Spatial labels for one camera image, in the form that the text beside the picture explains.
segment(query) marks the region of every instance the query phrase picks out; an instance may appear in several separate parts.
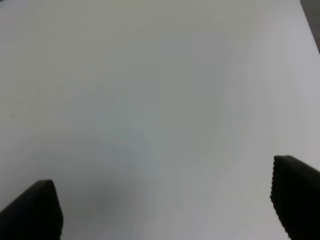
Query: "black rubber pad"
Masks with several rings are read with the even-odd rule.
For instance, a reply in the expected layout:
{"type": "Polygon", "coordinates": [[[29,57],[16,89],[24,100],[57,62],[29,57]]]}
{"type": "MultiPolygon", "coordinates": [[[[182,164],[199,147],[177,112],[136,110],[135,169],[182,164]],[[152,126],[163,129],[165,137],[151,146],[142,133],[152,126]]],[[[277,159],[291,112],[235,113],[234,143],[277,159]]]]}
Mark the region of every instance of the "black rubber pad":
{"type": "Polygon", "coordinates": [[[292,156],[275,156],[271,201],[292,240],[320,240],[320,172],[292,156]]]}
{"type": "Polygon", "coordinates": [[[37,181],[0,212],[0,240],[59,240],[62,228],[52,180],[37,181]]]}

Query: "white surface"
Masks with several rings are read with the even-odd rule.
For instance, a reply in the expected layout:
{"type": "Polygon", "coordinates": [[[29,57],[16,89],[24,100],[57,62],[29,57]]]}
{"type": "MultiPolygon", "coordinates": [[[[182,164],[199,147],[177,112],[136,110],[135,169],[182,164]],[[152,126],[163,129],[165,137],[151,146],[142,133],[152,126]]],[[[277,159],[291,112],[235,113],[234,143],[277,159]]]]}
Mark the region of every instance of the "white surface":
{"type": "Polygon", "coordinates": [[[0,207],[53,178],[63,240],[287,239],[272,157],[320,168],[298,0],[0,3],[0,207]]]}

